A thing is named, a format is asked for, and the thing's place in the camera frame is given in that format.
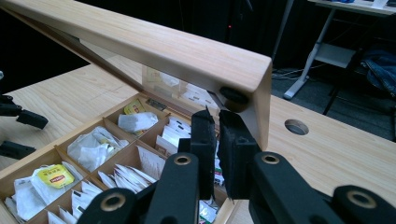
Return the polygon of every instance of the black chair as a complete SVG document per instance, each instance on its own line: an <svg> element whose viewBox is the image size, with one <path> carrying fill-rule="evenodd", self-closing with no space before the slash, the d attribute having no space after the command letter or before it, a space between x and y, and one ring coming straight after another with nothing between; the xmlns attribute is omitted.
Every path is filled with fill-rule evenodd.
<svg viewBox="0 0 396 224"><path fill-rule="evenodd" d="M396 32L394 28L392 28L395 22L396 15L388 16L383 20L380 20L378 24L371 29L370 37L364 39L364 41L361 42L361 46L357 49L356 53L353 55L351 61L346 67L345 73L340 78L339 82L334 85L334 88L330 93L331 99L324 109L323 115L327 115L332 107L333 102L336 98L338 98L338 93L341 90L344 90L348 87L357 86L356 83L358 82L359 85L365 85L364 89L366 89L366 93L369 93L371 96L377 98L389 98L393 101L396 100L396 94L394 94L394 92L389 92L387 88L384 88L381 85L383 83L382 79L373 82L373 76L370 76L373 74L373 71L369 76L368 74L370 70L375 69L370 69L368 66L365 66L365 63L363 63L363 59L367 57L367 54L374 52L374 50L382 50L381 54L383 53L384 55L389 55L391 57L394 56L396 58ZM392 63L390 65L391 69L393 69L393 66L394 70L392 71L396 71L396 63ZM393 141L396 142L396 103L391 107L388 114L390 114L393 119L395 130Z"/></svg>

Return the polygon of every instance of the wooden bar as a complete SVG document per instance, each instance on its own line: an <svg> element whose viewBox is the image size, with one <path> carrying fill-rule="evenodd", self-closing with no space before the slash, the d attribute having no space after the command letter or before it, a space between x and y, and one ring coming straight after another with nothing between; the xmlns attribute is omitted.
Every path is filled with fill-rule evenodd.
<svg viewBox="0 0 396 224"><path fill-rule="evenodd" d="M39 27L40 32L46 32L41 27L48 26L48 36L71 35L214 92L226 106L230 100L219 90L226 87L240 92L248 98L240 114L259 145L266 149L270 58L72 0L4 0L0 7L33 24L33 28ZM51 34L53 29L57 30L56 36ZM83 52L83 56L91 55L80 45L68 47Z"/></svg>

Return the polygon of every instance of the metal rivet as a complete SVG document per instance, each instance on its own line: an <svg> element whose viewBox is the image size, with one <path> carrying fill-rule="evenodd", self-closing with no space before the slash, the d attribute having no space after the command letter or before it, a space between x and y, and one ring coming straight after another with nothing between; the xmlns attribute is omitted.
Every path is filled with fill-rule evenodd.
<svg viewBox="0 0 396 224"><path fill-rule="evenodd" d="M262 161L268 164L277 164L279 163L279 158L273 155L264 155L262 156Z"/></svg>
<svg viewBox="0 0 396 224"><path fill-rule="evenodd" d="M100 203L100 207L103 211L112 212L121 208L125 204L125 196L120 193L112 193L105 197Z"/></svg>
<svg viewBox="0 0 396 224"><path fill-rule="evenodd" d="M358 190L350 190L346 194L347 198L357 206L363 207L363 208L375 208L376 207L376 202L375 200L368 194L358 191Z"/></svg>

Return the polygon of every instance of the screw hole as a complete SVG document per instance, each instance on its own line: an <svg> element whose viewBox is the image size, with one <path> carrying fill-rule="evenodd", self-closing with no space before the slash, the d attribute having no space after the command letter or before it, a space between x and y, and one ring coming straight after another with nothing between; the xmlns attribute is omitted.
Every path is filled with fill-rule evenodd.
<svg viewBox="0 0 396 224"><path fill-rule="evenodd" d="M262 160L268 164L278 164L279 158L273 155L265 155L262 157Z"/></svg>
<svg viewBox="0 0 396 224"><path fill-rule="evenodd" d="M100 207L103 211L112 212L121 208L125 204L125 201L125 196L122 194L112 193L102 200Z"/></svg>
<svg viewBox="0 0 396 224"><path fill-rule="evenodd" d="M351 190L346 194L346 196L352 203L356 204L357 206L368 209L376 207L376 202L374 198L364 192Z"/></svg>
<svg viewBox="0 0 396 224"><path fill-rule="evenodd" d="M285 121L285 127L291 132L298 135L306 135L309 133L308 126L297 119L288 119Z"/></svg>

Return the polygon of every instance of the cable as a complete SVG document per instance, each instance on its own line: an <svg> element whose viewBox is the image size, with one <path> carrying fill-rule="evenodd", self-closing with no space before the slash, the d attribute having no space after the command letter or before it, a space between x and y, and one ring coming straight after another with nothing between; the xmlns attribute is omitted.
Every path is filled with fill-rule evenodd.
<svg viewBox="0 0 396 224"><path fill-rule="evenodd" d="M326 64L327 64L327 63L322 63L322 64L319 64L319 65L317 65L317 66L310 67L309 70L314 69L314 68L321 67L321 66L326 65ZM273 73L273 74L272 74L272 78L273 78L273 79L278 79L278 80L298 79L298 78L300 77L300 75L295 75L295 76L297 76L297 77L285 77L285 76L290 75L290 74L293 74L293 73L297 73L297 72L302 72L302 71L304 71L304 69L298 69L298 70L294 70L294 71L287 72L287 73L280 74L280 75L277 75L277 74L274 74L274 73Z"/></svg>

